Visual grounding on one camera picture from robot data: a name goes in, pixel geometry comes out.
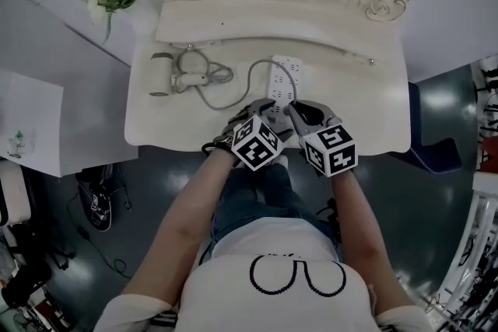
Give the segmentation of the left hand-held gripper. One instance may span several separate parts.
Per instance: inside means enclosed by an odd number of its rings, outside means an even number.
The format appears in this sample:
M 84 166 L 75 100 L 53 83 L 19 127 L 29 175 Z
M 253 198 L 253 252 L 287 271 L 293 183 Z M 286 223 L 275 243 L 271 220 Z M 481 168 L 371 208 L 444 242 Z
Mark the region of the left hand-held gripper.
M 262 98 L 250 105 L 250 118 L 235 128 L 234 155 L 250 170 L 256 171 L 275 159 L 292 137 L 292 128 L 282 128 L 273 114 L 275 100 Z

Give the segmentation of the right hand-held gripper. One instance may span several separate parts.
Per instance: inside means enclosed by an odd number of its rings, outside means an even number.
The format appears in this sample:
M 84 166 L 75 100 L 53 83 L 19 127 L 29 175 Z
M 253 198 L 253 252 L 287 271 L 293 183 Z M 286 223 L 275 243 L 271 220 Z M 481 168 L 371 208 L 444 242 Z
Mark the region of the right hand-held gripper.
M 287 106 L 287 114 L 306 161 L 319 173 L 331 177 L 357 166 L 356 143 L 328 106 L 297 101 Z

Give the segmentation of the person's left hand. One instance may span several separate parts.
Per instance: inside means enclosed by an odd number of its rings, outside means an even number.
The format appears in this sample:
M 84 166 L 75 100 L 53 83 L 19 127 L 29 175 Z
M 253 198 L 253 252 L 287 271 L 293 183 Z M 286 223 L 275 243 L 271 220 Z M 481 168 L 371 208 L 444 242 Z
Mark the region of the person's left hand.
M 213 139 L 215 147 L 223 148 L 228 152 L 230 151 L 236 126 L 244 124 L 250 118 L 249 108 L 249 105 L 245 106 L 234 117 L 229 119 L 227 125 L 222 130 L 221 135 L 216 136 Z

